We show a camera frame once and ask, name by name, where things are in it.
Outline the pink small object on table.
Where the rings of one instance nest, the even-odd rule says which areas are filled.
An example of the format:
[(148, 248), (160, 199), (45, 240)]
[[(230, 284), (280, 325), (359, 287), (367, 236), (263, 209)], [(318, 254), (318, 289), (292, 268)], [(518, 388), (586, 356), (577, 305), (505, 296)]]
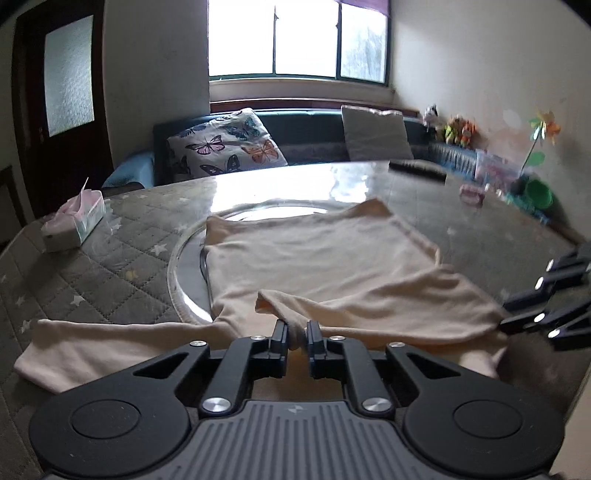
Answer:
[(463, 184), (459, 189), (459, 198), (466, 205), (481, 208), (484, 204), (486, 191), (471, 184)]

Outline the beige plain pillow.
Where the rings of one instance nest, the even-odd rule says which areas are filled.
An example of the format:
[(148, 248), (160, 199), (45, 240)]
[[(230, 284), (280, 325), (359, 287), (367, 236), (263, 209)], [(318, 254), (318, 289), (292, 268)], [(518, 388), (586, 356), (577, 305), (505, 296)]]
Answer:
[(401, 112), (344, 105), (341, 115), (352, 161), (414, 159)]

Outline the tissue box pink green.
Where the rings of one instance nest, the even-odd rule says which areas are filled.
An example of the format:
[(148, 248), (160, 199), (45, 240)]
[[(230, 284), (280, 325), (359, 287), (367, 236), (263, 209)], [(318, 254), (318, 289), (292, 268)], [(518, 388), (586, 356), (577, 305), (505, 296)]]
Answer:
[(83, 185), (77, 196), (70, 198), (42, 225), (45, 250), (53, 253), (81, 247), (104, 213), (101, 191)]

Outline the glass lazy susan turntable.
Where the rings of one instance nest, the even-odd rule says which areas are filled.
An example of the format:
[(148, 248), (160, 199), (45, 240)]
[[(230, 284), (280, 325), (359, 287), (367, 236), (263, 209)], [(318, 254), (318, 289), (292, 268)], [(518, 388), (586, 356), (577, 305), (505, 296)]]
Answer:
[[(335, 200), (269, 200), (242, 204), (215, 212), (224, 220), (245, 222), (290, 218), (339, 212), (353, 207), (353, 203)], [(208, 325), (212, 294), (208, 285), (206, 252), (204, 251), (206, 220), (190, 225), (181, 235), (171, 253), (166, 281), (172, 306), (184, 323)]]

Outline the green toy flower pot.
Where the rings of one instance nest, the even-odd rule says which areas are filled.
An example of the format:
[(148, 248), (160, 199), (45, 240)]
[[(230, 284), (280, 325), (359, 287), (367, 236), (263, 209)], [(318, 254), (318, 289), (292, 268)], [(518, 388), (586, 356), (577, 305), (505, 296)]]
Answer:
[(545, 162), (546, 155), (542, 150), (543, 144), (549, 141), (556, 144), (561, 133), (561, 126), (557, 123), (552, 111), (537, 111), (536, 116), (529, 121), (531, 128), (531, 145), (523, 160), (519, 174), (510, 186), (509, 197), (517, 205), (530, 213), (547, 212), (554, 204), (554, 195), (550, 187), (533, 174), (527, 173), (528, 168), (540, 166)]

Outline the stuffed toys on sofa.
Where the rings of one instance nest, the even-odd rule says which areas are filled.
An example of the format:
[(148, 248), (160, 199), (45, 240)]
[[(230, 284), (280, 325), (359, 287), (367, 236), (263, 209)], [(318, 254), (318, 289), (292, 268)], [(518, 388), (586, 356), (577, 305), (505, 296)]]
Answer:
[(439, 141), (464, 149), (472, 149), (477, 138), (478, 129), (474, 122), (456, 115), (444, 119), (436, 104), (428, 107), (423, 113), (423, 123), (428, 131)]

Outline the dark remote on table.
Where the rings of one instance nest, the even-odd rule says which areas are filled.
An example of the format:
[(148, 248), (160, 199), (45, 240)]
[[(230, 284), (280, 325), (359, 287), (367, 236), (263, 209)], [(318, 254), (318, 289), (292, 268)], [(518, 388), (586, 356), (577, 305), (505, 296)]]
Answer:
[(391, 160), (389, 168), (405, 175), (444, 184), (447, 171), (436, 163), (427, 160)]

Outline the window with green frame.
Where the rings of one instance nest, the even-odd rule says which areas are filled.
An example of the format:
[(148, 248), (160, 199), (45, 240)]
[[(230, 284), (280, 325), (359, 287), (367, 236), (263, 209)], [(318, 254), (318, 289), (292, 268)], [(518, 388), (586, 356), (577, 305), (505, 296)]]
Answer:
[(211, 1), (212, 80), (389, 81), (389, 1)]

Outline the dark wooden door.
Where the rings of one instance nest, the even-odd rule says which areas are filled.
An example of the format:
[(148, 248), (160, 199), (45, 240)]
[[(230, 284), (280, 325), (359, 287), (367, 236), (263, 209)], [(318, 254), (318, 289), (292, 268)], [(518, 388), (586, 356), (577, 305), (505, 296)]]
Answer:
[(16, 144), (35, 217), (113, 171), (103, 90), (102, 1), (44, 1), (15, 23)]

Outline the butterfly print pillow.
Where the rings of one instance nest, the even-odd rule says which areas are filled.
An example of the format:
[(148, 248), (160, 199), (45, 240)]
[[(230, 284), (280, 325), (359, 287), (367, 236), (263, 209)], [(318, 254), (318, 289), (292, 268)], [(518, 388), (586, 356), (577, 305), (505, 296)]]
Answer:
[(173, 174), (207, 178), (283, 167), (287, 159), (263, 121), (245, 108), (191, 126), (166, 139)]

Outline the blue sofa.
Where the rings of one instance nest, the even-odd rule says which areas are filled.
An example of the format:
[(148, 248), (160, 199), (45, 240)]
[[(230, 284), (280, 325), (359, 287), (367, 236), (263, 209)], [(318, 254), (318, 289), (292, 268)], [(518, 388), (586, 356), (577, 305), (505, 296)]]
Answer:
[[(118, 193), (149, 189), (189, 178), (184, 162), (170, 158), (166, 140), (188, 129), (198, 130), (224, 113), (158, 124), (153, 127), (153, 148), (130, 154), (103, 183), (102, 189)], [(263, 109), (256, 115), (263, 121), (290, 165), (346, 162), (345, 130), (338, 109)], [(416, 159), (428, 160), (472, 178), (477, 153), (437, 142), (420, 119), (404, 119), (407, 137)]]

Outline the beige long sleeve garment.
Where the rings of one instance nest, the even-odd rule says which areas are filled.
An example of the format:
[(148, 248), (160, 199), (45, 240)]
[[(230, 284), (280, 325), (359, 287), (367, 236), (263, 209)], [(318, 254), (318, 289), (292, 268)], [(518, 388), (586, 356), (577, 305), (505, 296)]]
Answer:
[(495, 377), (505, 311), (445, 265), (439, 248), (372, 199), (337, 213), (205, 223), (211, 323), (102, 325), (42, 319), (15, 372), (61, 393), (193, 340), (223, 349), (287, 322), (290, 347), (308, 321), (371, 349), (401, 341)]

